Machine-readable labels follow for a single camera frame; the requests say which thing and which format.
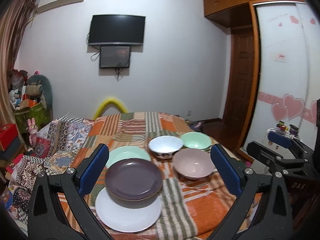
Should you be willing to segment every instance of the stuffed rabbit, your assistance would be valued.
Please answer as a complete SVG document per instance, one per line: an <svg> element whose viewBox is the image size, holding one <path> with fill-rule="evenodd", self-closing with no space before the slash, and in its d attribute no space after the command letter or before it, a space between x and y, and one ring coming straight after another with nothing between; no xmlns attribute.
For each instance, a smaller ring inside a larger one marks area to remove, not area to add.
<svg viewBox="0 0 320 240"><path fill-rule="evenodd" d="M38 127L36 126L36 120L32 118L31 120L28 119L28 132L30 134L29 136L29 142L31 146L36 146L37 141L37 132Z"/></svg>

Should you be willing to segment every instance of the bed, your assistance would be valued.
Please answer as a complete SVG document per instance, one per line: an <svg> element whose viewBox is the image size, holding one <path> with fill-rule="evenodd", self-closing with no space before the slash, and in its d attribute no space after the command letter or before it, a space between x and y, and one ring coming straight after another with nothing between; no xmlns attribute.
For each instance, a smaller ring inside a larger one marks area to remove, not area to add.
<svg viewBox="0 0 320 240"><path fill-rule="evenodd" d="M11 183L11 216L18 225L27 230L28 200L36 175L40 171L47 174L61 174L68 167L76 168L89 157L100 143L112 151L121 146L132 145L148 151L148 142L161 135L181 136L191 129L185 120L159 112L135 112L99 117L95 121L70 116L52 121L39 131L38 136L46 140L46 145L36 150L36 156L24 156L18 163L16 183ZM212 145L218 143L212 138ZM40 158L43 152L48 154ZM236 156L227 150L231 157ZM158 221L145 231L127 234L104 228L114 239L205 239L219 225L236 197L225 187L218 172L191 181L178 175L171 160L157 159L151 152L152 162L158 166L163 176L161 192L163 207ZM102 171L92 192L84 197L92 212L95 212L95 199L104 186L106 168ZM81 232L70 211L67 200L59 194L63 210L73 229ZM254 207L259 202L256 195L240 230L248 228Z"/></svg>

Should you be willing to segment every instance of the green storage box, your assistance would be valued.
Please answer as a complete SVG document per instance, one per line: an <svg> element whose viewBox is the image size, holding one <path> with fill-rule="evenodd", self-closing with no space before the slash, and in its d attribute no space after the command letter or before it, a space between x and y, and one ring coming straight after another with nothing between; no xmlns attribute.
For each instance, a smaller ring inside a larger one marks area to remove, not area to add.
<svg viewBox="0 0 320 240"><path fill-rule="evenodd" d="M13 113L20 133L28 132L28 119L34 118L39 129L40 126L47 125L51 121L49 112L43 108L41 103L31 108L15 110Z"/></svg>

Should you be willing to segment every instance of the pink bowl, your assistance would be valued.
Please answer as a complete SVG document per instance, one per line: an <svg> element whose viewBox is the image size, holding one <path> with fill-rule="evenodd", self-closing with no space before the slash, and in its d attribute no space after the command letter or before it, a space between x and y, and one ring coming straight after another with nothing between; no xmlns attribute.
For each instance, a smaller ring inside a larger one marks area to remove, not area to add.
<svg viewBox="0 0 320 240"><path fill-rule="evenodd" d="M172 163L176 171L188 179L201 179L216 170L210 155L198 149L188 148L177 152Z"/></svg>

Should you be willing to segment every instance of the wooden floor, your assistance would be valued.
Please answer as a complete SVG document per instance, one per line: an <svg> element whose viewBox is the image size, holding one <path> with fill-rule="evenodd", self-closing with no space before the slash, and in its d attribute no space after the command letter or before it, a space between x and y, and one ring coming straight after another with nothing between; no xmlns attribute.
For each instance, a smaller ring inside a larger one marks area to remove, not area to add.
<svg viewBox="0 0 320 240"><path fill-rule="evenodd" d="M204 133L216 139L230 151L235 151L240 137L226 127L222 122L210 122L204 124Z"/></svg>

